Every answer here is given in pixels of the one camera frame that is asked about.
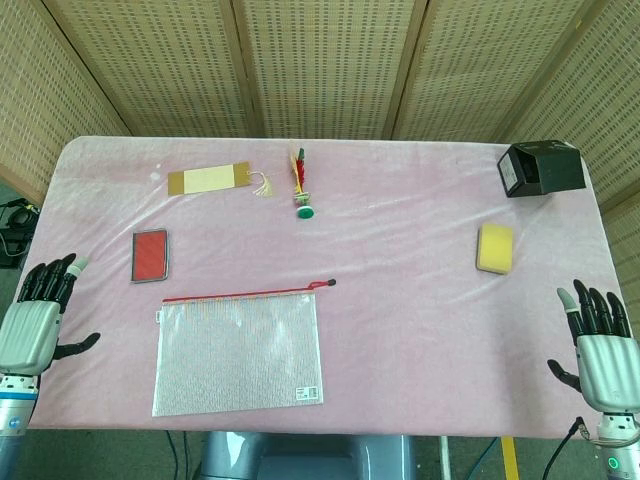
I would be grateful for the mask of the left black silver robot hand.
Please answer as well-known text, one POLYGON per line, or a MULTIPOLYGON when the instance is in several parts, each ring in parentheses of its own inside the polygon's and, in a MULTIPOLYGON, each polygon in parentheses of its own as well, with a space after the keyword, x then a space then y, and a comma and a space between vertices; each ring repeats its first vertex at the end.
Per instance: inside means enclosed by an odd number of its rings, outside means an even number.
POLYGON ((72 253, 27 273, 1 322, 3 375, 39 376, 52 362, 84 353, 98 342, 98 332, 80 342, 59 342, 63 315, 87 265, 87 258, 72 253))

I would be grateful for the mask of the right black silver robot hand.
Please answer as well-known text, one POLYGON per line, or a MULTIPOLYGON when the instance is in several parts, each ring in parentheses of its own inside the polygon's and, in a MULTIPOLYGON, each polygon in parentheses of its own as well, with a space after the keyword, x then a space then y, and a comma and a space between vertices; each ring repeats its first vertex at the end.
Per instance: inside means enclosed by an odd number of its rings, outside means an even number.
POLYGON ((555 359, 547 366, 561 383, 579 392, 594 410, 605 414, 639 412, 639 342, 633 337, 623 302, 612 293, 573 281, 572 296, 559 288, 573 342, 578 372, 555 359))

